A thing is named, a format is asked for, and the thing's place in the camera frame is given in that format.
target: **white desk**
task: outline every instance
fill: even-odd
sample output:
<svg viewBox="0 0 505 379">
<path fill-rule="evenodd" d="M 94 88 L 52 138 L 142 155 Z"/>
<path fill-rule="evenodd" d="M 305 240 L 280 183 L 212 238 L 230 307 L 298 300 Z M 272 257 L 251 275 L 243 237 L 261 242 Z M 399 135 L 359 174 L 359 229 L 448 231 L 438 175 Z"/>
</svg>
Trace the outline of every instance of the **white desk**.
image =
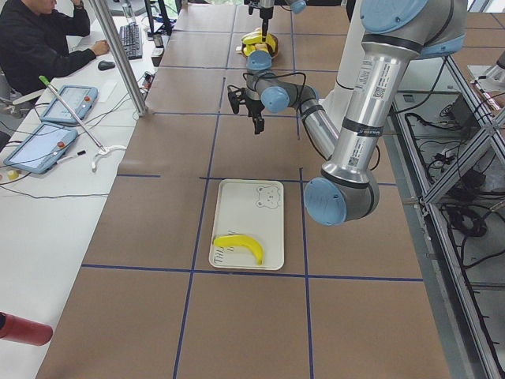
<svg viewBox="0 0 505 379">
<path fill-rule="evenodd" d="M 144 57 L 130 61 L 136 78 L 141 78 L 145 71 L 153 72 L 151 52 L 154 43 L 147 41 L 145 34 L 143 37 Z M 95 22 L 92 34 L 81 40 L 79 48 L 89 47 L 99 39 L 103 39 L 103 33 Z M 108 98 L 98 99 L 85 122 L 109 111 L 124 95 L 125 99 L 129 98 L 118 68 L 99 71 L 97 65 L 101 60 L 113 60 L 113 57 L 111 54 L 98 57 L 74 74 L 52 81 L 57 88 L 64 84 L 90 85 L 96 86 L 101 93 L 104 85 L 115 83 L 114 91 Z M 52 98 L 53 95 L 47 90 L 40 97 L 39 103 L 48 103 Z M 37 107 L 39 113 L 43 109 L 44 107 Z M 92 132 L 105 146 L 126 146 L 136 121 L 135 107 L 131 100 L 127 100 L 117 111 L 92 128 Z M 11 141 L 24 140 L 27 134 L 22 132 L 31 133 L 38 125 L 39 119 L 32 110 Z M 82 132 L 80 127 L 77 129 L 79 133 Z M 34 196 L 52 197 L 108 193 L 124 152 L 112 152 L 102 158 L 97 172 L 92 173 L 91 161 L 98 148 L 86 134 L 77 138 L 67 155 L 80 150 L 86 150 L 87 153 L 56 165 L 46 174 L 32 174 L 6 188 Z M 0 160 L 3 161 L 12 151 L 13 148 L 4 148 Z M 8 167 L 0 168 L 3 176 L 1 183 L 8 182 L 8 170 Z M 0 189 L 1 311 L 42 322 L 53 328 L 57 326 L 106 199 L 103 196 L 36 200 Z M 49 343 L 35 347 L 0 340 L 0 377 L 35 377 L 48 347 Z"/>
</svg>

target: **pen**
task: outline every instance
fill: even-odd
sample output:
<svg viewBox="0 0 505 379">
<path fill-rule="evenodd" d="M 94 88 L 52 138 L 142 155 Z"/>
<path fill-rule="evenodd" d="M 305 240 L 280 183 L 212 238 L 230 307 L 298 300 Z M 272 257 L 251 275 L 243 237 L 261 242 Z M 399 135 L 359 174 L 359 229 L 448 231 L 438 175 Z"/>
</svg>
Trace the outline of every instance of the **pen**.
<svg viewBox="0 0 505 379">
<path fill-rule="evenodd" d="M 66 160 L 69 160 L 69 159 L 74 159 L 74 158 L 77 158 L 78 156 L 83 156 L 84 154 L 86 154 L 86 150 L 81 150 L 79 151 L 77 154 L 74 154 L 73 156 L 65 156 L 61 159 L 59 159 L 56 164 L 60 164 L 60 163 L 63 163 L 65 162 Z"/>
</svg>

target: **yellow banana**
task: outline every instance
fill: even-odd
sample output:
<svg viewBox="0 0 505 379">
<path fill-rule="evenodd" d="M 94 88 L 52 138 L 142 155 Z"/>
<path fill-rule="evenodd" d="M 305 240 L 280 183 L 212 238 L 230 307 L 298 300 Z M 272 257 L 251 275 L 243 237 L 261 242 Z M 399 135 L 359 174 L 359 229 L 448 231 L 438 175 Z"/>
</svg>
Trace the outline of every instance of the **yellow banana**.
<svg viewBox="0 0 505 379">
<path fill-rule="evenodd" d="M 214 245 L 218 247 L 241 246 L 247 248 L 256 258 L 256 264 L 263 264 L 263 247 L 253 237 L 248 235 L 222 235 L 214 239 Z"/>
</svg>

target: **table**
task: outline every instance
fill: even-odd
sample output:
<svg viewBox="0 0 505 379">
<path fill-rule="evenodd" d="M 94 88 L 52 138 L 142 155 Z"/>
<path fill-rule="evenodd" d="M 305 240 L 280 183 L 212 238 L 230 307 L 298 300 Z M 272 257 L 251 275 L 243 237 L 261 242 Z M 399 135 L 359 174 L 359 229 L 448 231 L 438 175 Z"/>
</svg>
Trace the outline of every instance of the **table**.
<svg viewBox="0 0 505 379">
<path fill-rule="evenodd" d="M 124 17 L 117 19 L 118 25 Z M 142 59 L 132 60 L 136 78 L 145 71 L 154 72 L 151 52 L 154 43 L 144 37 Z M 92 33 L 84 37 L 78 48 L 90 47 L 103 39 L 98 22 L 93 23 Z M 89 85 L 99 89 L 98 101 L 86 120 L 110 111 L 116 104 L 121 106 L 108 114 L 92 128 L 92 133 L 104 145 L 128 145 L 138 117 L 135 107 L 128 100 L 126 88 L 118 69 L 98 71 L 101 60 L 113 60 L 111 54 L 98 57 L 83 69 L 64 78 L 55 78 L 52 84 L 60 88 L 64 84 Z M 106 87 L 114 90 L 105 96 Z M 48 103 L 53 98 L 49 90 L 38 103 Z M 36 107 L 39 113 L 45 106 Z M 32 110 L 21 123 L 11 141 L 24 140 L 39 125 Z M 0 154 L 3 161 L 13 148 L 5 148 Z M 61 199 L 31 199 L 0 189 L 2 205 L 2 311 L 43 322 L 56 328 L 69 295 L 80 263 L 92 237 L 95 225 L 114 182 L 117 167 L 124 152 L 112 152 L 98 163 L 98 170 L 91 171 L 91 161 L 98 148 L 84 135 L 69 148 L 67 155 L 85 150 L 86 154 L 57 165 L 46 174 L 30 175 L 6 188 L 29 193 L 33 196 L 61 196 L 100 194 L 90 197 L 64 197 Z M 0 168 L 2 183 L 7 182 L 8 167 Z M 49 344 L 33 347 L 20 343 L 0 341 L 0 377 L 25 379 L 34 377 Z"/>
<path fill-rule="evenodd" d="M 322 162 L 293 113 L 265 114 L 259 136 L 231 113 L 235 46 L 258 20 L 181 11 L 39 379 L 451 377 L 384 141 L 378 209 L 327 228 L 303 210 Z M 340 8 L 276 12 L 273 68 L 332 88 L 348 25 Z M 223 178 L 284 185 L 280 270 L 209 265 Z"/>
</svg>

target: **yellow toy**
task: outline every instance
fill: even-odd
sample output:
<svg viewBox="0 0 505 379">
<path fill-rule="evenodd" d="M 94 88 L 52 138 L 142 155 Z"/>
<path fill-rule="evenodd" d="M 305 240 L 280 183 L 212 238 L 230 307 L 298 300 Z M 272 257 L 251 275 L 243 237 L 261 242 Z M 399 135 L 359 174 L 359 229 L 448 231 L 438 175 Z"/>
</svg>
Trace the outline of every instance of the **yellow toy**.
<svg viewBox="0 0 505 379">
<path fill-rule="evenodd" d="M 213 243 L 214 246 L 218 247 L 245 247 L 254 255 L 258 266 L 263 264 L 263 247 L 253 237 L 249 237 L 248 235 L 222 235 L 221 237 L 216 237 Z"/>
<path fill-rule="evenodd" d="M 245 57 L 250 56 L 253 51 L 262 50 L 275 58 L 279 52 L 279 40 L 271 33 L 267 34 L 265 41 L 261 38 L 261 28 L 257 28 L 254 32 L 245 34 L 242 39 L 242 46 L 237 47 L 237 52 L 242 53 Z"/>
</svg>

